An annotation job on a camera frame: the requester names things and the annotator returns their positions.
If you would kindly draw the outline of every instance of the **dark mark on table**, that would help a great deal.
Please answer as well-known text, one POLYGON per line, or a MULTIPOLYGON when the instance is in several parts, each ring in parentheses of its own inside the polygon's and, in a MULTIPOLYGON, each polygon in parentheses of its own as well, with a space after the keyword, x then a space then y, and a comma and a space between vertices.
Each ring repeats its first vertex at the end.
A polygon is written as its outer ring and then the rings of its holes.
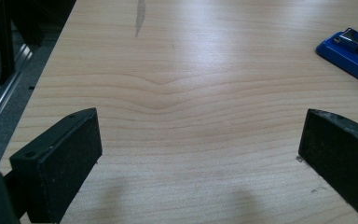
POLYGON ((298 160, 299 162, 302 162, 304 160, 304 158, 300 157, 300 156, 297 156, 296 157, 296 160, 298 160))
POLYGON ((314 192, 317 192, 318 190, 321 190, 321 189, 327 189, 327 188, 325 188, 325 187, 323 187, 323 186, 320 186, 320 187, 318 187, 318 188, 316 188, 316 189, 311 190, 310 192, 311 192, 311 193, 314 193, 314 192))
POLYGON ((138 37, 139 32, 141 32, 142 24, 144 24, 146 13, 146 2, 145 0, 138 0, 137 16, 136 16, 136 34, 138 37))

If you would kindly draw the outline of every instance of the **clamp jaw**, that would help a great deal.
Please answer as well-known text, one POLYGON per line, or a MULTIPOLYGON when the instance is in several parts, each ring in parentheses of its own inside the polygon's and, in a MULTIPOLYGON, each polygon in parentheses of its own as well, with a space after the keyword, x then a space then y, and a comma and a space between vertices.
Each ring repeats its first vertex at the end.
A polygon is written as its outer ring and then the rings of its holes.
POLYGON ((298 154, 358 212, 358 123, 310 109, 298 154))
POLYGON ((103 153, 97 111, 66 116, 10 157, 0 174, 0 223, 59 223, 103 153))

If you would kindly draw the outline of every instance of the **blue object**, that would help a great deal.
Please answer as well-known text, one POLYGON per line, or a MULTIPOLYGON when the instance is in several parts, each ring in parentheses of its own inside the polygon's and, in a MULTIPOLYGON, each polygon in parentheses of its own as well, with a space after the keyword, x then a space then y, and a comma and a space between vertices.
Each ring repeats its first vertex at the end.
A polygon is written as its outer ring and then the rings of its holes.
POLYGON ((358 78, 358 32, 348 28, 326 39, 316 52, 330 63, 335 64, 358 78))

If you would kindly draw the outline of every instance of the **wood grain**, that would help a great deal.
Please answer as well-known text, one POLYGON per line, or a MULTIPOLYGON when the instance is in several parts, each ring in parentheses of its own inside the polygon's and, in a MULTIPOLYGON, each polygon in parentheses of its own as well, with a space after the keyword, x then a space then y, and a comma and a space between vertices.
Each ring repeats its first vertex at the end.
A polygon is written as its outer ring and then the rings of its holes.
POLYGON ((358 223, 296 160, 308 108, 358 122, 358 80, 314 52, 348 27, 358 1, 78 0, 0 171, 95 106, 103 156, 62 223, 358 223))

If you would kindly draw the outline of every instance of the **wooden table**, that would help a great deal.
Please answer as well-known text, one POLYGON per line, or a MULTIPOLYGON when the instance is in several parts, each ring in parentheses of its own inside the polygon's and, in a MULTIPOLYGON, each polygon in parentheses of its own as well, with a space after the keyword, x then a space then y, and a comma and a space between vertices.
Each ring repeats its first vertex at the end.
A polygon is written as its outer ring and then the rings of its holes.
POLYGON ((358 122, 358 80, 314 52, 348 27, 358 1, 78 0, 0 171, 95 106, 103 156, 62 223, 358 223, 296 160, 308 108, 358 122))

